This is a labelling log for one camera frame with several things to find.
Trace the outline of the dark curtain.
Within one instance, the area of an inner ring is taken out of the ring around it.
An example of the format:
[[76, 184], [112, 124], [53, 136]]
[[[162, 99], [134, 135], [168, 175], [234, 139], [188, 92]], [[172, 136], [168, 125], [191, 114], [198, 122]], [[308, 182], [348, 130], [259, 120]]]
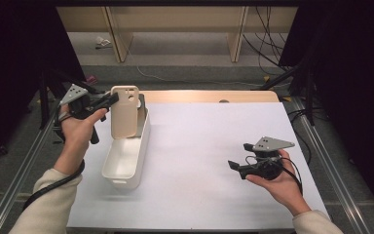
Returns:
[[318, 96], [349, 156], [374, 195], [374, 0], [291, 0], [297, 15], [280, 60], [299, 62], [320, 35], [314, 56]]
[[56, 70], [85, 79], [56, 6], [0, 0], [0, 146], [39, 89], [40, 77]]

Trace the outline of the wooden shelf unit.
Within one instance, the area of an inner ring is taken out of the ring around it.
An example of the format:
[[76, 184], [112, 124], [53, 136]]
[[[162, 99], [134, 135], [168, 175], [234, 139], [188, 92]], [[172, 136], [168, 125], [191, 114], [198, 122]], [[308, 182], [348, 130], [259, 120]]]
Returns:
[[59, 7], [68, 32], [107, 32], [118, 62], [129, 54], [135, 32], [224, 33], [237, 62], [246, 33], [287, 33], [295, 7]]

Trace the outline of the white crumpled item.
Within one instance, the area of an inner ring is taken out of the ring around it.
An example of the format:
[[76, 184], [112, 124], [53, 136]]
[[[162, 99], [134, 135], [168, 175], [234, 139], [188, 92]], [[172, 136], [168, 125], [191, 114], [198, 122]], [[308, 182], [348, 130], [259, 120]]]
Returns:
[[100, 36], [97, 36], [95, 38], [95, 42], [96, 42], [96, 48], [99, 50], [99, 49], [105, 49], [105, 48], [110, 48], [111, 47], [111, 42], [107, 39], [104, 39]]

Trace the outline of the person's left hand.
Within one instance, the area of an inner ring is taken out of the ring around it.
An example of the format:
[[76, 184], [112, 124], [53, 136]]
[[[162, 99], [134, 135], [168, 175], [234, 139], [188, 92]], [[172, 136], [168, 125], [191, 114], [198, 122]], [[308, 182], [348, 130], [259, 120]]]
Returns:
[[65, 136], [64, 150], [71, 155], [84, 155], [92, 138], [94, 124], [106, 115], [107, 110], [105, 108], [98, 109], [84, 120], [70, 117], [67, 105], [60, 109], [60, 113], [63, 117], [61, 129]]

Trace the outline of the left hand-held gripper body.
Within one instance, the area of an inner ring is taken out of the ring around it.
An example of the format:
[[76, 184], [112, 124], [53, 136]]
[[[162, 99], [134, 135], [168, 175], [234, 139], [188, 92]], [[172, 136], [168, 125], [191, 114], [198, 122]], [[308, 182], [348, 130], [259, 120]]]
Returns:
[[94, 113], [91, 107], [89, 91], [78, 85], [72, 84], [57, 109], [57, 136], [65, 142], [61, 122], [73, 117], [84, 120]]

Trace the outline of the clear phone case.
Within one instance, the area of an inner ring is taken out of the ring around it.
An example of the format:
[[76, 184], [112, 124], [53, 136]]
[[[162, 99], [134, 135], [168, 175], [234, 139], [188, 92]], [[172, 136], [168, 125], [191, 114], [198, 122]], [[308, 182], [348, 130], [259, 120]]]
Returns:
[[147, 108], [145, 104], [144, 94], [140, 94], [138, 97], [138, 107], [137, 107], [137, 136], [141, 137], [146, 121]]

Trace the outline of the person's right hand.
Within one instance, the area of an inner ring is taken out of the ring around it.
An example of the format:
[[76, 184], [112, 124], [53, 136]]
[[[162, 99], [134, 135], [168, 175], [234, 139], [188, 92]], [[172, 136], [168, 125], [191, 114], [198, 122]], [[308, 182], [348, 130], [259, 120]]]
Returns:
[[277, 178], [267, 180], [258, 175], [247, 175], [245, 178], [265, 188], [282, 205], [289, 206], [297, 200], [302, 199], [303, 196], [297, 182], [293, 178], [295, 171], [289, 161], [289, 154], [283, 149], [279, 150], [279, 154], [282, 157], [284, 170]]

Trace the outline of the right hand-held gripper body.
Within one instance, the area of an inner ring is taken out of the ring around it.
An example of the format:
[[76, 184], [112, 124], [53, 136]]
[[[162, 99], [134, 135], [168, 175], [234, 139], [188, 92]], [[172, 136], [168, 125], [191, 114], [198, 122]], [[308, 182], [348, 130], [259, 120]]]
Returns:
[[246, 163], [239, 167], [242, 179], [247, 175], [261, 176], [267, 180], [273, 180], [282, 172], [280, 149], [293, 147], [294, 143], [286, 140], [262, 136], [254, 145], [254, 164]]

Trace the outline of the metal floor rail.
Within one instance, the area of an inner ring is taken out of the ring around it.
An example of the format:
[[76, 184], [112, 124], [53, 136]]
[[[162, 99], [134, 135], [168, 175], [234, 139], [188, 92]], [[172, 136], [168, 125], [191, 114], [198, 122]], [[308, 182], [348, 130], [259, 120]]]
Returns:
[[343, 180], [342, 174], [338, 171], [335, 163], [332, 161], [331, 155], [318, 134], [316, 125], [314, 124], [312, 107], [306, 106], [299, 97], [296, 97], [292, 101], [292, 104], [297, 112], [295, 119], [300, 119], [304, 132], [307, 135], [304, 142], [311, 153], [315, 152], [317, 154], [318, 160], [355, 234], [370, 234], [369, 226], [364, 219], [359, 205], [355, 201], [353, 194], [349, 191], [347, 183]]
[[28, 107], [0, 152], [0, 234], [9, 233], [35, 181], [60, 152], [52, 129], [40, 125], [40, 109]]

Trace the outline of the wooden table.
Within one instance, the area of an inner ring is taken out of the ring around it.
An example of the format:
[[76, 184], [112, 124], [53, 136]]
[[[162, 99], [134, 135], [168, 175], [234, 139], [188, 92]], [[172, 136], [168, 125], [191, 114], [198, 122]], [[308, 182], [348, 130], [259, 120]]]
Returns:
[[147, 103], [174, 102], [279, 102], [272, 91], [167, 90], [142, 91]]

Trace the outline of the beige phone case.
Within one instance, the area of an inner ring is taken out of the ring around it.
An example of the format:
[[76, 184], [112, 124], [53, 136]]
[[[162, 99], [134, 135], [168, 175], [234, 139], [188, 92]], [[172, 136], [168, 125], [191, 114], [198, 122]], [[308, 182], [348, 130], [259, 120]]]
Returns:
[[118, 96], [118, 101], [111, 106], [112, 137], [133, 137], [137, 131], [139, 89], [136, 86], [114, 86], [110, 92]]

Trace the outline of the white plastic storage box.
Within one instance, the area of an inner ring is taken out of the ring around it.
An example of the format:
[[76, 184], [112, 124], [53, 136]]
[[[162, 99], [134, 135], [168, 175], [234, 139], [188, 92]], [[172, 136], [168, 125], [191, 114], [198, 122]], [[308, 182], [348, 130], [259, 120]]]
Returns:
[[140, 183], [150, 135], [148, 109], [142, 136], [136, 134], [118, 139], [111, 135], [112, 143], [101, 174], [116, 188], [135, 189]]

